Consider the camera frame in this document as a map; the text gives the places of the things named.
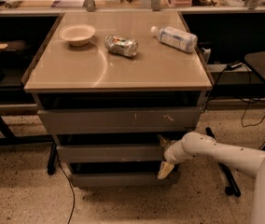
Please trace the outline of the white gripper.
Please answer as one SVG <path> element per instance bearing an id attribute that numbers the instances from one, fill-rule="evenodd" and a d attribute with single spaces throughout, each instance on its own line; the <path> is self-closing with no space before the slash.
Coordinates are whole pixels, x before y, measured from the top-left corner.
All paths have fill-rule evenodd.
<path id="1" fill-rule="evenodd" d="M 158 134 L 160 145 L 163 147 L 163 157 L 166 161 L 160 164 L 158 179 L 166 178 L 174 169 L 174 164 L 190 160 L 192 156 L 183 149 L 182 141 L 171 141 L 170 139 Z"/>

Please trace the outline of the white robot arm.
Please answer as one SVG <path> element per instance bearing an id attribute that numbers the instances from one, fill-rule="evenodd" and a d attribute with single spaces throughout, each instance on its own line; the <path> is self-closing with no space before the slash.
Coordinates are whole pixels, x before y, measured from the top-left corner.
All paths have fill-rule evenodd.
<path id="1" fill-rule="evenodd" d="M 218 143 L 209 135 L 190 132 L 172 141 L 158 136 L 163 150 L 163 161 L 158 179 L 164 179 L 174 166 L 194 157 L 211 157 L 240 173 L 255 179 L 250 224 L 265 224 L 265 151 Z"/>

